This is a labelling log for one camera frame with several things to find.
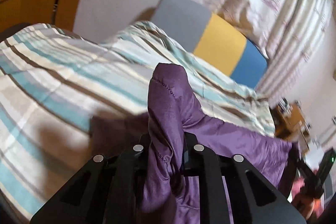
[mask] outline metal rivet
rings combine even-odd
[[[101,161],[103,161],[103,159],[104,159],[104,156],[103,156],[103,155],[95,155],[95,156],[93,157],[93,161],[94,161],[94,162],[101,162]]]
[[[203,151],[203,150],[204,150],[204,146],[201,145],[201,144],[196,144],[196,145],[194,146],[194,149],[195,149],[196,151]]]
[[[143,146],[141,144],[134,145],[133,150],[137,151],[137,152],[140,152],[140,151],[143,150]]]
[[[233,156],[233,159],[236,161],[236,162],[242,162],[244,160],[244,157],[242,155],[234,155]]]

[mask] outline white curtain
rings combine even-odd
[[[333,10],[333,0],[194,1],[235,26],[268,59],[256,90],[271,106],[295,84],[322,42]]]

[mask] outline floral curtain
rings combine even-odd
[[[271,106],[292,88],[319,44],[333,0],[194,0],[235,26],[268,59],[256,90]]]

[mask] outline striped bedsheet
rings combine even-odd
[[[186,52],[151,22],[101,44],[36,24],[0,43],[0,190],[28,222],[91,157],[92,115],[147,110],[159,63],[182,65],[213,117],[273,136],[268,103]]]

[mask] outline purple garment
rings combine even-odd
[[[149,85],[148,113],[151,144],[141,212],[138,214],[143,223],[149,220],[152,223],[200,222],[198,177],[185,178],[179,173],[184,131],[195,134],[199,143],[218,155],[242,154],[275,187],[279,186],[289,152],[294,150],[298,154],[292,143],[205,115],[184,68],[178,65],[160,63],[155,68]],[[120,146],[120,142],[117,145],[114,142],[115,135],[124,135],[125,130],[131,138],[130,143],[136,143],[140,136],[136,134],[136,120],[142,122],[143,130],[146,117],[144,114],[123,122],[110,121],[105,127],[117,129],[114,134],[110,133],[111,130],[108,133],[106,129],[97,129],[101,120],[96,118],[93,121],[95,151],[115,154],[116,151],[111,149]]]

